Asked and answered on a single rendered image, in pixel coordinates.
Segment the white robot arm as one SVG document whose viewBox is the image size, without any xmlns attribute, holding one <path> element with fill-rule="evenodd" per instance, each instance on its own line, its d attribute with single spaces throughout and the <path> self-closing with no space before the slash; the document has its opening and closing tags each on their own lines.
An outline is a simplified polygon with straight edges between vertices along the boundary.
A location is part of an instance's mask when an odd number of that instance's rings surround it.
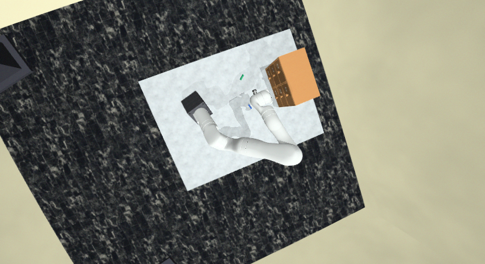
<svg viewBox="0 0 485 264">
<path fill-rule="evenodd" d="M 242 137 L 230 138 L 218 131 L 218 126 L 205 108 L 197 109 L 193 116 L 204 132 L 207 143 L 218 150 L 268 159 L 285 166 L 298 164 L 302 160 L 302 151 L 287 133 L 271 104 L 272 98 L 268 89 L 250 97 L 251 105 L 260 113 L 266 126 L 276 137 L 278 143 L 268 143 L 259 139 Z"/>
</svg>

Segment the brown wooden drawer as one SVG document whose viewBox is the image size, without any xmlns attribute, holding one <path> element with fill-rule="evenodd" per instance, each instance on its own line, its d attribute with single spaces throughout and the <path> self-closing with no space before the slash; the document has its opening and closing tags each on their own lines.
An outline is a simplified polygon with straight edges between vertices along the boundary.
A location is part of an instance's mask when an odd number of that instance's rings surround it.
<svg viewBox="0 0 485 264">
<path fill-rule="evenodd" d="M 275 84 L 276 84 L 276 85 L 280 85 L 280 84 L 281 84 L 281 82 L 280 82 L 279 77 L 278 77 L 278 74 L 277 74 L 277 72 L 276 72 L 276 69 L 275 69 L 274 63 L 273 63 L 272 65 L 270 65 L 270 67 L 269 67 L 269 68 L 271 69 L 271 73 L 272 73 L 272 76 L 273 76 L 273 78 L 274 78 Z"/>
<path fill-rule="evenodd" d="M 292 95 L 291 95 L 291 92 L 289 90 L 289 87 L 288 87 L 288 83 L 285 83 L 282 85 L 282 88 L 284 90 L 284 93 L 285 93 L 285 96 L 286 96 L 286 99 L 288 101 L 288 104 L 289 105 L 294 105 L 294 101 L 293 101 L 293 98 L 292 98 Z"/>
<path fill-rule="evenodd" d="M 274 88 L 273 91 L 274 91 L 275 99 L 277 100 L 277 103 L 278 103 L 279 107 L 280 106 L 283 106 L 282 101 L 281 101 L 281 98 L 279 97 L 279 93 L 278 93 L 277 88 Z"/>
<path fill-rule="evenodd" d="M 288 102 L 286 100 L 286 97 L 285 97 L 284 91 L 282 89 L 282 86 L 280 85 L 279 87 L 277 87 L 277 89 L 278 89 L 278 92 L 279 92 L 279 95 L 280 95 L 279 97 L 282 100 L 283 106 L 288 105 Z"/>
<path fill-rule="evenodd" d="M 273 79 L 273 76 L 272 76 L 272 73 L 271 73 L 271 71 L 270 71 L 270 68 L 269 68 L 269 67 L 266 69 L 266 72 L 267 72 L 268 79 L 269 79 L 269 81 L 270 81 L 270 83 L 271 83 L 272 88 L 273 88 L 273 87 L 276 87 L 276 85 L 275 85 L 275 81 L 274 81 L 274 79 Z"/>
<path fill-rule="evenodd" d="M 286 78 L 285 78 L 285 75 L 284 75 L 284 72 L 283 72 L 283 69 L 281 67 L 279 59 L 274 62 L 274 65 L 275 65 L 275 68 L 276 68 L 276 72 L 279 76 L 280 82 L 281 83 L 286 82 Z"/>
</svg>

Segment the brown wooden chest of drawers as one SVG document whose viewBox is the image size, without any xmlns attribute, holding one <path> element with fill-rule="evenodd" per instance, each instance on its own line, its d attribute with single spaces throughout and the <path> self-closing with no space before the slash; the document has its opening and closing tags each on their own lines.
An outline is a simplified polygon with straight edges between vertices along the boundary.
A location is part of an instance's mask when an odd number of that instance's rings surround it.
<svg viewBox="0 0 485 264">
<path fill-rule="evenodd" d="M 280 107 L 296 106 L 320 96 L 305 48 L 279 56 L 276 60 L 278 59 L 286 78 L 286 82 L 280 85 L 288 83 L 294 101 L 294 105 Z M 276 85 L 274 88 L 280 85 Z"/>
</svg>

